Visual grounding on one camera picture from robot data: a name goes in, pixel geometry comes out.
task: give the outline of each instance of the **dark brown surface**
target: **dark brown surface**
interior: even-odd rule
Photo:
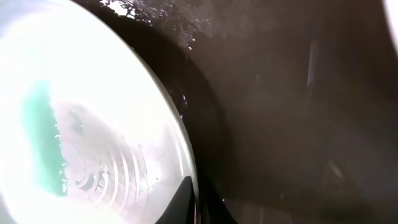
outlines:
[[[380,1],[166,1],[125,4],[131,19],[76,0],[164,83],[238,222],[398,221],[398,59]]]

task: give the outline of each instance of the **wet surface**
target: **wet surface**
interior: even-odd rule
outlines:
[[[76,2],[166,86],[238,222],[398,220],[398,59],[380,1],[118,3],[127,16]]]

